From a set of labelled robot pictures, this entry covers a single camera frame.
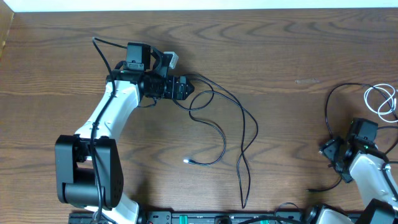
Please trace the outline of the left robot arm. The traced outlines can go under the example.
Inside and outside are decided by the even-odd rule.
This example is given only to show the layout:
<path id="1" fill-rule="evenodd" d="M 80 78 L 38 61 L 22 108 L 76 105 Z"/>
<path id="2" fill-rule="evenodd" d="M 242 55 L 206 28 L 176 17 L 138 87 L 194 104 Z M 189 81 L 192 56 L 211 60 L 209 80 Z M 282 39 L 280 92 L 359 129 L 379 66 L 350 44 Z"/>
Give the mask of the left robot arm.
<path id="1" fill-rule="evenodd" d="M 143 97 L 185 100 L 194 87 L 175 77 L 178 55 L 130 42 L 126 58 L 109 69 L 104 95 L 86 123 L 55 143 L 57 197 L 62 203 L 92 211 L 93 223 L 140 223 L 137 202 L 123 192 L 117 143 L 130 114 Z"/>

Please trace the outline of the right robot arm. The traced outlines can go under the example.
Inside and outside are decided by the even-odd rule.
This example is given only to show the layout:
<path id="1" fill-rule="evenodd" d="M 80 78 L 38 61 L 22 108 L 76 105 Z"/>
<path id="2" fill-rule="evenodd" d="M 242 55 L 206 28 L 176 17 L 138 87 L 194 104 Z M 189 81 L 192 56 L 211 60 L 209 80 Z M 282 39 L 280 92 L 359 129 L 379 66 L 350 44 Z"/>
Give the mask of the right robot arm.
<path id="1" fill-rule="evenodd" d="M 364 118 L 354 118 L 345 138 L 330 139 L 319 153 L 346 183 L 355 182 L 365 209 L 353 221 L 335 207 L 318 204 L 302 217 L 304 223 L 397 223 L 397 184 L 387 154 L 374 142 L 380 127 Z"/>

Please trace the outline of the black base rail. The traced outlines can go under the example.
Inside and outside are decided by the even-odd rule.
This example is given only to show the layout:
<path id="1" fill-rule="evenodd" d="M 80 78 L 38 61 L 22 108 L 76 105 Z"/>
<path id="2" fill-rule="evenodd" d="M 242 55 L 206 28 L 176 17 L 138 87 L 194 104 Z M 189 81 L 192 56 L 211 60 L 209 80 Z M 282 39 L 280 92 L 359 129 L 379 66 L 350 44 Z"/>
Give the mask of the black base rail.
<path id="1" fill-rule="evenodd" d="M 276 216 L 289 218 L 300 221 L 303 212 L 298 210 L 282 210 L 276 212 Z M 273 212 L 267 213 L 177 213 L 168 211 L 152 211 L 146 212 L 145 215 L 139 215 L 138 223 L 163 223 L 163 224 L 179 224 L 179 223 L 216 223 L 221 219 L 222 222 L 231 221 L 231 223 L 240 223 L 251 218 L 257 218 L 263 215 L 274 216 Z M 360 217 L 360 213 L 349 213 L 348 217 L 355 223 Z M 91 223 L 92 213 L 74 212 L 70 213 L 67 223 L 82 224 Z"/>

